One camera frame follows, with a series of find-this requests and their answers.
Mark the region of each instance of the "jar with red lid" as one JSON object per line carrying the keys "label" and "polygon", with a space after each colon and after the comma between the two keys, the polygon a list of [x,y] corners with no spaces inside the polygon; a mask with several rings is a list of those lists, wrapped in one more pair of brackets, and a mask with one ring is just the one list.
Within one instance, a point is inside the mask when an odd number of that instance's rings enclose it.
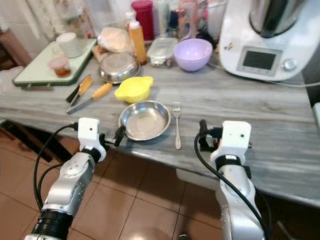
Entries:
{"label": "jar with red lid", "polygon": [[131,6],[136,11],[136,20],[142,26],[143,39],[145,41],[153,40],[155,38],[153,2],[151,0],[136,0],[131,3]]}
{"label": "jar with red lid", "polygon": [[65,78],[71,74],[69,59],[65,56],[60,56],[52,59],[49,62],[48,66],[55,72],[55,74],[59,78]]}

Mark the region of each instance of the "appliance display screen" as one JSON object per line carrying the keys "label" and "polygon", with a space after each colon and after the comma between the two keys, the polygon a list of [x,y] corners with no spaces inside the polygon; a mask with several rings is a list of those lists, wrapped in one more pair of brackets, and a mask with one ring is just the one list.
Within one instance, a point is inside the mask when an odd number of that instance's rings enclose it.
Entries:
{"label": "appliance display screen", "polygon": [[243,61],[243,66],[256,69],[271,70],[275,58],[275,54],[247,51]]}

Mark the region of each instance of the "red container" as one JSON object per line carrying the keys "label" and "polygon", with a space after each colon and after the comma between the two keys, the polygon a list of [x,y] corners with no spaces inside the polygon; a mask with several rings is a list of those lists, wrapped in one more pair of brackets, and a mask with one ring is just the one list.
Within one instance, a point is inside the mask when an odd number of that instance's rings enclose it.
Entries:
{"label": "red container", "polygon": [[142,26],[144,40],[153,40],[155,38],[153,2],[151,0],[137,0],[131,3],[131,7],[136,11],[135,18]]}

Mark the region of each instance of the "black cable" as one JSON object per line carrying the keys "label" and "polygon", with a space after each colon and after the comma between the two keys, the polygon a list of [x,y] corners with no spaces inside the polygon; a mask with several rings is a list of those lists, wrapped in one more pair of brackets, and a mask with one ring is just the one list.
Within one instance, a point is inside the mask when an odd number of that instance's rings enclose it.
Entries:
{"label": "black cable", "polygon": [[41,200],[41,203],[43,202],[43,201],[42,201],[42,197],[41,197],[41,185],[42,185],[42,182],[43,182],[46,174],[47,174],[48,172],[50,172],[52,169],[61,167],[62,165],[63,165],[63,163],[60,163],[60,164],[51,166],[51,167],[49,167],[47,170],[45,170],[44,173],[42,173],[42,175],[41,175],[41,177],[40,177],[40,179],[39,179],[39,182],[38,182],[38,190],[37,190],[38,196],[40,197],[40,200]]}
{"label": "black cable", "polygon": [[45,144],[43,145],[43,147],[41,148],[41,150],[40,150],[40,152],[38,154],[38,157],[35,160],[34,171],[33,171],[33,193],[34,193],[34,197],[35,197],[35,200],[36,200],[36,204],[38,205],[40,211],[41,211],[42,206],[43,206],[41,195],[40,196],[38,195],[38,189],[37,189],[37,171],[38,171],[38,165],[39,165],[40,157],[41,157],[42,153],[44,152],[44,150],[46,149],[46,147],[49,144],[49,142],[51,141],[51,139],[53,139],[54,136],[57,135],[57,133],[59,133],[63,129],[74,128],[74,127],[75,127],[75,123],[60,127],[57,131],[55,131],[48,138],[48,140],[45,142]]}
{"label": "black cable", "polygon": [[255,191],[262,198],[262,200],[264,201],[264,204],[266,206],[266,211],[267,211],[267,215],[268,215],[268,232],[269,232],[269,237],[271,237],[272,236],[272,213],[271,213],[271,208],[270,208],[269,202],[262,192],[260,192],[257,189]]}
{"label": "black cable", "polygon": [[252,213],[254,214],[254,216],[256,217],[256,219],[258,220],[258,222],[260,223],[263,232],[264,232],[264,239],[265,240],[269,240],[269,234],[268,234],[268,229],[263,221],[263,219],[261,218],[261,216],[259,215],[259,213],[257,212],[257,210],[255,209],[255,207],[249,202],[249,200],[228,180],[226,179],[222,174],[220,174],[217,170],[215,170],[213,167],[211,167],[201,156],[199,149],[198,149],[198,140],[200,135],[208,135],[210,134],[210,131],[207,132],[202,132],[202,133],[198,133],[195,138],[194,138],[194,151],[196,156],[198,157],[198,159],[200,160],[200,162],[208,169],[210,170],[210,172],[212,172],[214,175],[216,175],[219,179],[221,179],[222,181],[224,181],[225,184],[227,184],[233,191],[235,191],[236,194],[238,194],[238,196],[244,201],[244,203],[248,206],[248,208],[252,211]]}

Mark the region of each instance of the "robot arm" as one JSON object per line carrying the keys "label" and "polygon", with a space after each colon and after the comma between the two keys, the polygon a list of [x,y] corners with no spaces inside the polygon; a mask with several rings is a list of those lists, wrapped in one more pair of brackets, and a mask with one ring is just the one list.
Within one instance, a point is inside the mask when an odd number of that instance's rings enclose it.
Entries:
{"label": "robot arm", "polygon": [[[208,132],[204,120],[200,133]],[[209,147],[205,136],[200,138],[200,149],[214,152],[210,165],[233,184],[259,213],[255,204],[256,189],[251,182],[250,169],[244,166],[245,152],[250,146],[251,126],[243,121],[225,121],[222,128],[214,128],[211,136],[216,138],[214,147]],[[247,204],[220,179],[215,196],[221,208],[222,232],[225,240],[264,240],[264,231]]]}
{"label": "robot arm", "polygon": [[98,134],[99,121],[80,118],[78,139],[80,151],[60,169],[57,181],[49,190],[41,215],[32,233],[25,240],[66,240],[69,227],[76,216],[85,190],[93,178],[95,166],[104,160],[109,146],[105,142],[119,145],[126,128],[121,126],[114,139]]}

